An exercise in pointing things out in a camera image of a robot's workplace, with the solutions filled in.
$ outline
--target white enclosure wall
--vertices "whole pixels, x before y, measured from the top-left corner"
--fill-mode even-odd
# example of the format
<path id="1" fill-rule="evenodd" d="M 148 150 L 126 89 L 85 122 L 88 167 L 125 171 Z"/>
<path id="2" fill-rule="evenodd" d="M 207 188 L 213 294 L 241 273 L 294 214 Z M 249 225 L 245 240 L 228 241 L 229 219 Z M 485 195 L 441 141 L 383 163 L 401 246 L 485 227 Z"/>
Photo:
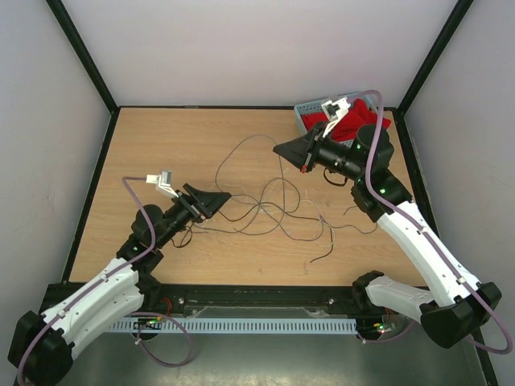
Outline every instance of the white enclosure wall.
<path id="1" fill-rule="evenodd" d="M 475 2 L 407 115 L 436 222 L 450 250 L 504 298 L 515 334 L 515 2 Z M 494 321 L 483 328 L 505 342 Z M 513 354 L 490 355 L 513 384 Z"/>
<path id="2" fill-rule="evenodd" d="M 397 106 L 455 0 L 64 0 L 121 105 Z"/>
<path id="3" fill-rule="evenodd" d="M 0 384 L 14 327 L 60 280 L 109 114 L 45 2 L 0 4 Z"/>

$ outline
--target red towel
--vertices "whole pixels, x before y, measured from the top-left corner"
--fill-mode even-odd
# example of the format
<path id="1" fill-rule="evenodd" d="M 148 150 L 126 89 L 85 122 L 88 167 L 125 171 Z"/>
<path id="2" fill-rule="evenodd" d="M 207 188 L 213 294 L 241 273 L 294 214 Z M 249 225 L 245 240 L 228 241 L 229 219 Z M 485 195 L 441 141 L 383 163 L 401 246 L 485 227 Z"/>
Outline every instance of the red towel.
<path id="1" fill-rule="evenodd" d="M 307 131 L 311 130 L 311 127 L 313 127 L 315 123 L 321 121 L 328 121 L 324 112 L 303 115 L 303 122 Z M 336 125 L 332 130 L 331 139 L 338 142 L 354 139 L 356 137 L 357 130 L 362 125 L 376 123 L 376 121 L 377 114 L 375 114 L 374 111 L 369 110 L 366 103 L 361 99 L 356 99 L 347 115 L 338 122 L 338 125 Z M 383 127 L 385 129 L 388 129 L 391 123 L 390 119 L 383 118 Z"/>

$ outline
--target wooden tabletop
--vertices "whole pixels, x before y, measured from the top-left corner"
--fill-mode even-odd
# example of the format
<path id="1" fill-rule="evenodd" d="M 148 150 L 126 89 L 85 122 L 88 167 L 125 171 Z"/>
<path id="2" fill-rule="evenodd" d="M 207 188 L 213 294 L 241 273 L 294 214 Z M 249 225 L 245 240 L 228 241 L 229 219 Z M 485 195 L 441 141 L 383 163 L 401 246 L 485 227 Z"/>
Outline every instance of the wooden tabletop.
<path id="1" fill-rule="evenodd" d="M 386 117 L 392 119 L 391 113 Z M 406 165 L 402 157 L 397 131 L 392 122 L 388 129 L 395 154 L 391 171 L 411 190 Z M 256 133 L 270 135 L 284 142 L 299 135 L 295 114 L 290 110 L 248 109 L 122 109 L 111 141 L 104 169 L 98 183 L 80 247 L 72 269 L 71 281 L 89 281 L 112 259 L 127 236 L 137 208 L 121 183 L 122 176 L 146 176 L 161 170 L 173 172 L 173 187 L 181 190 L 184 183 L 206 191 L 216 191 L 214 177 L 217 167 L 243 139 Z M 278 177 L 278 157 L 272 152 L 274 143 L 264 137 L 245 142 L 223 165 L 219 174 L 221 186 L 233 194 L 246 193 L 259 197 L 263 187 Z M 319 214 L 332 226 L 352 225 L 370 232 L 374 224 L 354 205 L 351 183 L 334 187 L 323 180 L 323 168 L 310 174 L 299 173 L 283 161 L 285 178 L 290 180 L 304 200 L 297 216 L 316 217 Z M 155 203 L 163 210 L 171 201 L 142 182 L 132 183 L 144 204 Z M 282 206 L 282 184 L 272 182 L 264 199 Z M 245 214 L 252 200 L 238 197 L 222 207 L 229 218 Z M 297 202 L 295 190 L 286 185 L 286 207 Z M 272 214 L 280 219 L 281 213 Z M 241 229 L 251 216 L 230 223 L 220 214 L 200 226 L 233 231 Z M 266 213 L 245 229 L 249 233 L 266 232 L 274 227 Z M 294 238 L 312 239 L 322 225 L 317 220 L 285 217 L 282 226 Z M 162 283 L 229 284 L 229 285 L 351 285 L 363 273 L 380 270 L 394 280 L 409 285 L 424 285 L 418 271 L 404 252 L 380 228 L 362 234 L 353 227 L 336 229 L 333 252 L 329 252 L 331 237 L 326 227 L 317 241 L 291 240 L 277 228 L 263 236 L 247 236 L 206 231 L 193 234 L 186 248 L 167 244 L 164 258 L 153 275 Z M 175 237 L 180 242 L 183 234 Z"/>

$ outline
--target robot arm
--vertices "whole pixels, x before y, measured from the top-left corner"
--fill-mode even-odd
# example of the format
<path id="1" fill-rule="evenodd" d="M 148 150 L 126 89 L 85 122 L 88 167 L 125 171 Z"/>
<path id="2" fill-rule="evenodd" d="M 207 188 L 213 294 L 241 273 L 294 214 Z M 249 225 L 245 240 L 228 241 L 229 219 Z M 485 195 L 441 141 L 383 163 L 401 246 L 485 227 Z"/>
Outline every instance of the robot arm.
<path id="1" fill-rule="evenodd" d="M 136 310 L 152 310 L 159 301 L 160 284 L 150 273 L 163 259 L 160 249 L 190 221 L 211 218 L 231 197 L 225 192 L 199 191 L 188 184 L 183 186 L 186 193 L 174 191 L 170 171 L 149 175 L 146 181 L 173 202 L 165 212 L 156 205 L 144 207 L 153 226 L 155 246 L 148 250 L 150 226 L 138 211 L 132 234 L 94 279 L 41 315 L 29 311 L 19 319 L 8 355 L 16 367 L 35 336 L 46 331 L 23 367 L 23 374 L 34 384 L 57 384 L 79 354 L 113 323 Z M 148 253 L 134 259 L 146 250 Z"/>
<path id="2" fill-rule="evenodd" d="M 468 272 L 443 245 L 442 241 L 425 223 L 411 194 L 388 170 L 393 146 L 386 130 L 381 130 L 377 149 L 371 163 L 370 182 L 375 192 L 397 209 L 405 212 L 422 226 L 416 228 L 407 218 L 374 198 L 365 183 L 365 168 L 373 143 L 375 125 L 365 125 L 358 130 L 350 147 L 331 140 L 328 132 L 334 127 L 335 111 L 345 111 L 348 102 L 342 98 L 323 104 L 329 123 L 316 124 L 309 133 L 293 141 L 274 147 L 274 152 L 298 167 L 303 173 L 312 171 L 315 165 L 325 166 L 331 173 L 338 173 L 354 181 L 351 189 L 356 205 L 377 222 L 402 248 L 429 287 L 429 291 L 397 283 L 372 271 L 359 277 L 352 284 L 354 302 L 364 311 L 371 305 L 384 306 L 405 314 L 420 322 L 425 332 L 441 347 L 449 348 L 485 324 L 489 314 L 465 288 L 468 283 L 492 309 L 501 299 L 501 292 L 493 283 L 481 283 Z M 435 240 L 439 249 L 450 261 L 459 278 L 450 270 L 427 235 Z"/>

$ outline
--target gray basket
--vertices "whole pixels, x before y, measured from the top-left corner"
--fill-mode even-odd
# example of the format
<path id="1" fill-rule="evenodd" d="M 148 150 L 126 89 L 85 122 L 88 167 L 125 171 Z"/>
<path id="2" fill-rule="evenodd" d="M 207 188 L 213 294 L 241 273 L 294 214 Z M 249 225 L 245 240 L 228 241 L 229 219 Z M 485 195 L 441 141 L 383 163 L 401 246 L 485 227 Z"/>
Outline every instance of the gray basket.
<path id="1" fill-rule="evenodd" d="M 338 96 L 338 98 L 341 98 L 341 97 L 351 97 L 352 95 L 356 95 L 358 92 L 350 92 L 348 94 L 341 94 Z M 308 114 L 313 114 L 313 113 L 320 113 L 322 112 L 322 104 L 326 101 L 327 99 L 319 99 L 317 101 L 312 101 L 312 102 L 307 102 L 307 103 L 302 103 L 300 105 L 296 105 L 294 107 L 294 111 L 295 111 L 295 119 L 297 121 L 297 127 L 299 128 L 299 132 L 300 132 L 300 135 L 304 135 L 305 133 L 307 133 L 307 129 L 306 129 L 306 126 L 304 125 L 304 122 L 303 122 L 303 118 L 302 116 L 303 115 L 308 115 Z M 370 100 L 369 96 L 365 96 L 363 98 L 363 101 L 367 104 L 367 106 L 369 107 L 369 109 L 371 109 L 372 111 L 374 111 L 375 113 L 377 113 L 377 107 L 376 105 Z M 343 141 L 341 143 L 343 143 L 344 145 L 346 146 L 350 146 L 352 144 L 352 139 L 348 140 L 348 141 Z"/>

